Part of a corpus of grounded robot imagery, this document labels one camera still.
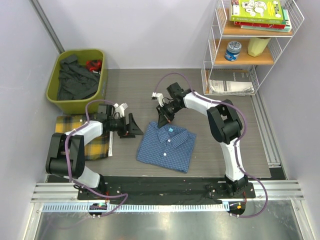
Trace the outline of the blue checked long sleeve shirt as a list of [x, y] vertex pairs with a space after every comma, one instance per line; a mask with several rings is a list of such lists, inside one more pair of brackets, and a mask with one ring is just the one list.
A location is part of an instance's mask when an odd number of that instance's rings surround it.
[[159, 128], [158, 123], [152, 121], [137, 149], [136, 160], [185, 174], [195, 142], [196, 134], [186, 128], [170, 124]]

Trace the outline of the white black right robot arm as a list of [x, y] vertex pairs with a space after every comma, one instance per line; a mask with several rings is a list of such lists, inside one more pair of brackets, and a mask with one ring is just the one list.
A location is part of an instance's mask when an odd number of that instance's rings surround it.
[[167, 87], [170, 95], [165, 102], [163, 94], [153, 92], [152, 100], [158, 101], [158, 127], [171, 123], [175, 114], [181, 109], [195, 110], [208, 118], [213, 138], [220, 144], [225, 162], [225, 190], [233, 198], [243, 193], [248, 184], [240, 153], [240, 138], [243, 128], [236, 109], [229, 100], [213, 101], [197, 92], [180, 87], [175, 82]]

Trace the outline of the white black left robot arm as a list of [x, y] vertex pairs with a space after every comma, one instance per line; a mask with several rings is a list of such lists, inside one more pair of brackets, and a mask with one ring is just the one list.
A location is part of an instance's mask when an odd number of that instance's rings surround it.
[[51, 136], [45, 171], [48, 175], [66, 178], [75, 185], [89, 188], [89, 194], [100, 200], [107, 192], [104, 177], [86, 167], [85, 147], [93, 140], [116, 132], [120, 138], [135, 138], [144, 133], [133, 114], [126, 121], [126, 103], [104, 104], [105, 111], [87, 115], [79, 127]]

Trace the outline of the folded yellow plaid shirt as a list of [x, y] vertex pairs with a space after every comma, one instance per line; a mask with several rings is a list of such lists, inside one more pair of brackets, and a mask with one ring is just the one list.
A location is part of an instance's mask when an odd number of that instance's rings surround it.
[[[66, 133], [80, 127], [86, 122], [85, 115], [62, 115], [56, 118], [55, 132]], [[86, 161], [105, 159], [109, 156], [110, 133], [103, 133], [85, 145], [84, 155]]]

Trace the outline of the white folded paper booklet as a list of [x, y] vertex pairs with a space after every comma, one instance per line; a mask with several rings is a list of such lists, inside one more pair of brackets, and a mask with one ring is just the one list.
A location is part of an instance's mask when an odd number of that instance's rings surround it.
[[255, 92], [253, 84], [249, 82], [208, 80], [210, 93], [215, 95], [250, 95]]

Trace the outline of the red black garment in bin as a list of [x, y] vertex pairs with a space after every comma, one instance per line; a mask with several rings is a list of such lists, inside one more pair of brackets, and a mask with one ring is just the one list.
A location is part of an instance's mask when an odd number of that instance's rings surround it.
[[101, 59], [88, 60], [86, 62], [86, 69], [90, 72], [99, 72], [102, 69], [103, 61]]

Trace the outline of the dark grey shirt in bin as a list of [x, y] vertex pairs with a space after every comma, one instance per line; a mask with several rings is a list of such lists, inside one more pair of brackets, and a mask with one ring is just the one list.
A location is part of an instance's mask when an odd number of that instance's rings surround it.
[[98, 91], [100, 74], [80, 65], [78, 57], [72, 54], [60, 62], [57, 100], [75, 101], [91, 98]]

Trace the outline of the olive green plastic bin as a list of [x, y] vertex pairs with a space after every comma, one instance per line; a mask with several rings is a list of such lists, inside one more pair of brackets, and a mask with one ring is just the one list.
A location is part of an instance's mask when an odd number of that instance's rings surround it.
[[[93, 71], [94, 73], [100, 74], [100, 80], [98, 90], [90, 98], [82, 100], [57, 100], [57, 93], [59, 88], [59, 74], [60, 74], [60, 61], [75, 54], [78, 57], [78, 63], [86, 68], [86, 62], [91, 60], [102, 60], [102, 69], [99, 72]], [[106, 95], [106, 85], [108, 79], [108, 70], [105, 69], [105, 53], [100, 49], [74, 49], [67, 50], [61, 53], [55, 65], [53, 67], [50, 80], [46, 90], [46, 98], [49, 102], [56, 105], [64, 114], [84, 114], [86, 105], [94, 100], [103, 100]]]

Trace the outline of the blue white round tin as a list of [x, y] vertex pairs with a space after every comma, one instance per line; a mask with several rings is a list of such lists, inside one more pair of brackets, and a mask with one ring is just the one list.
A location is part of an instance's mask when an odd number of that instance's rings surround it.
[[242, 50], [242, 44], [239, 41], [230, 41], [227, 44], [224, 58], [227, 61], [234, 62], [237, 60]]

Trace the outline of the pale yellow faceted vase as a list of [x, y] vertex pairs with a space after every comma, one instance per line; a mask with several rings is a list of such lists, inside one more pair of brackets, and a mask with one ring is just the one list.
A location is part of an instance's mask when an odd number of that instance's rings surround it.
[[252, 37], [248, 43], [248, 54], [252, 57], [260, 56], [270, 40], [270, 37]]

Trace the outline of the red book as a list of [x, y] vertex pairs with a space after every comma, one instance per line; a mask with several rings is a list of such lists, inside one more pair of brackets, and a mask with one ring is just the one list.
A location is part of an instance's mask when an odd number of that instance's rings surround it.
[[286, 24], [274, 24], [274, 23], [261, 23], [261, 22], [240, 22], [234, 21], [235, 25], [247, 26], [247, 27], [259, 27], [259, 28], [269, 28], [269, 29], [284, 29]]

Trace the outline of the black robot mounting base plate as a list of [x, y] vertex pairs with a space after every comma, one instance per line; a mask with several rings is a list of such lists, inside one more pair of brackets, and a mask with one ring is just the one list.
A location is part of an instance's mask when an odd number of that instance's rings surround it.
[[128, 194], [128, 201], [187, 201], [218, 199], [254, 199], [255, 189], [248, 178], [232, 183], [225, 178], [211, 177], [148, 177], [148, 176], [101, 176], [94, 189], [107, 196]]

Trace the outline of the aluminium extrusion rail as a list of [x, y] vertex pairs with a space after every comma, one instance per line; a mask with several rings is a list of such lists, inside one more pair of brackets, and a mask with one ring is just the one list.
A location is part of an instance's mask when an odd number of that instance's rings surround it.
[[[270, 201], [301, 201], [304, 199], [297, 180], [263, 180], [262, 183]], [[78, 191], [72, 183], [67, 182], [37, 183], [31, 197], [32, 203], [61, 203], [77, 200]]]

